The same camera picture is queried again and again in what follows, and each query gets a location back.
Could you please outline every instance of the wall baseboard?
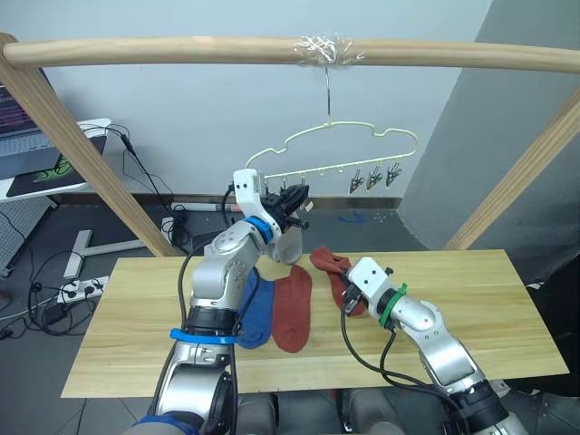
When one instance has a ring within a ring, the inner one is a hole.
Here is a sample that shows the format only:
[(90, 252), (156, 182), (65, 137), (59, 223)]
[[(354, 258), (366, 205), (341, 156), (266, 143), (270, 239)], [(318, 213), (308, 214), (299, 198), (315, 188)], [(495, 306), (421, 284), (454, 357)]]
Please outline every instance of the wall baseboard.
[[(136, 193), (133, 195), (142, 206), (157, 206), (160, 204), (157, 195), (150, 193)], [(220, 195), (161, 195), (166, 204), (172, 202), (221, 202)], [(96, 193), (63, 193), (51, 196), (57, 204), (67, 205), (94, 205), (104, 204)], [(310, 197), (315, 208), (389, 208), (396, 209), (401, 204), (401, 198), (380, 197)]]

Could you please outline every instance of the white hanger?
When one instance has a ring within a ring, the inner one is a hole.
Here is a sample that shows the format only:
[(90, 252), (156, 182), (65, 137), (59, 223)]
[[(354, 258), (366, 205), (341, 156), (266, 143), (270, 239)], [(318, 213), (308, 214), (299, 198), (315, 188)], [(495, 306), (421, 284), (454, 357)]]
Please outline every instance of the white hanger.
[(327, 95), (327, 121), (326, 123), (322, 124), (322, 125), (317, 125), (316, 127), (312, 127), (310, 129), (306, 129), (303, 131), (299, 131), (296, 134), (293, 134), (292, 136), (290, 136), (289, 138), (287, 138), (284, 141), (284, 147), (280, 150), (276, 150), (274, 148), (266, 148), (265, 150), (261, 150), (259, 152), (257, 152), (256, 154), (254, 154), (252, 157), (250, 157), (248, 159), (248, 161), (246, 162), (246, 168), (250, 167), (250, 164), (257, 159), (260, 156), (263, 156), (264, 154), (267, 154), (268, 152), (273, 152), (275, 154), (282, 154), (286, 151), (288, 151), (288, 145), (290, 144), (291, 141), (304, 136), (305, 134), (309, 134), (312, 133), (313, 131), (319, 131), (319, 130), (324, 130), (324, 129), (331, 129), (333, 127), (339, 126), (339, 125), (357, 125), (357, 126), (361, 126), (361, 127), (365, 127), (367, 129), (371, 129), (371, 135), (375, 138), (383, 138), (386, 135), (388, 135), (389, 133), (402, 133), (402, 134), (407, 134), (409, 136), (411, 136), (414, 139), (414, 144), (413, 144), (413, 150), (403, 153), (403, 154), (396, 154), (396, 155), (391, 155), (391, 156), (385, 156), (385, 157), (379, 157), (377, 159), (367, 159), (367, 160), (356, 160), (356, 161), (350, 161), (348, 163), (340, 163), (337, 165), (330, 165), (330, 166), (322, 166), (320, 168), (311, 168), (311, 169), (301, 169), (301, 170), (293, 170), (291, 172), (283, 172), (280, 174), (274, 174), (274, 175), (266, 175), (265, 179), (275, 179), (278, 177), (289, 177), (292, 175), (305, 175), (307, 173), (310, 172), (320, 172), (321, 175), (324, 174), (324, 172), (326, 170), (329, 169), (338, 169), (339, 172), (342, 172), (344, 168), (349, 167), (349, 166), (362, 166), (366, 163), (377, 163), (377, 164), (381, 164), (383, 161), (385, 160), (396, 160), (396, 159), (402, 159), (404, 157), (409, 157), (412, 156), (415, 152), (417, 152), (417, 150), (419, 149), (419, 138), (417, 137), (417, 135), (415, 133), (413, 133), (412, 131), (409, 130), (403, 130), (403, 129), (387, 129), (385, 131), (377, 131), (377, 128), (373, 125), (370, 124), (369, 122), (361, 122), (361, 121), (332, 121), (331, 119), (331, 112), (330, 112), (330, 81), (328, 78), (328, 67), (324, 67), (324, 71), (326, 74), (326, 95)]

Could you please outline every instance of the laptop screen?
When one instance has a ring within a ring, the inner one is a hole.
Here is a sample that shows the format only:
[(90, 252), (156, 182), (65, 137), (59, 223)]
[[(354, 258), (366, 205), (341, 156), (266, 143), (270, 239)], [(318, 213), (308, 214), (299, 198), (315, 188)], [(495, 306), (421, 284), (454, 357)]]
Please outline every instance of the laptop screen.
[(0, 138), (30, 129), (36, 129), (36, 124), (0, 83)]

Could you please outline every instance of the hanger clip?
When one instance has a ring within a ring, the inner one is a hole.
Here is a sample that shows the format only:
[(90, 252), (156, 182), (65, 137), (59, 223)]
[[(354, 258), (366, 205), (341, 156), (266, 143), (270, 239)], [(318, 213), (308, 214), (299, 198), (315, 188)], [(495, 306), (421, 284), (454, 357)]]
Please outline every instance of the hanger clip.
[(387, 168), (387, 179), (385, 180), (385, 185), (388, 188), (392, 182), (401, 175), (402, 169), (399, 167), (399, 162), (392, 165), (392, 168)]
[(356, 170), (356, 174), (354, 177), (351, 178), (351, 186), (348, 189), (348, 194), (352, 195), (352, 193), (358, 189), (364, 182), (364, 177), (361, 177), (361, 169), (358, 168)]
[(377, 183), (382, 180), (382, 174), (379, 172), (381, 166), (377, 165), (372, 172), (369, 172), (369, 178), (366, 181), (366, 191), (371, 190)]

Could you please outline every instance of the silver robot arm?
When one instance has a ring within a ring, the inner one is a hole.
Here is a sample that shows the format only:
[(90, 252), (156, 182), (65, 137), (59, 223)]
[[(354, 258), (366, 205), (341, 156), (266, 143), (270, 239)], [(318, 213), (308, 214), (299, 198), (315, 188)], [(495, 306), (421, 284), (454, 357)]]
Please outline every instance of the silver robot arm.
[(307, 228), (295, 211), (307, 199), (307, 186), (291, 186), (275, 195), (255, 169), (234, 173), (237, 204), (245, 215), (205, 246), (192, 277), (190, 308), (184, 328), (174, 329), (173, 352), (159, 379), (150, 415), (126, 432), (159, 435), (224, 434), (232, 425), (235, 385), (226, 368), (235, 366), (238, 309), (258, 258), (295, 262), (302, 254)]
[(526, 435), (516, 415), (507, 412), (483, 371), (465, 346), (451, 335), (439, 308), (406, 295), (406, 285), (396, 286), (370, 257), (363, 257), (348, 271), (346, 313), (363, 298), (369, 314), (386, 327), (392, 322), (419, 348), (420, 361), (434, 387), (454, 400), (472, 434)]

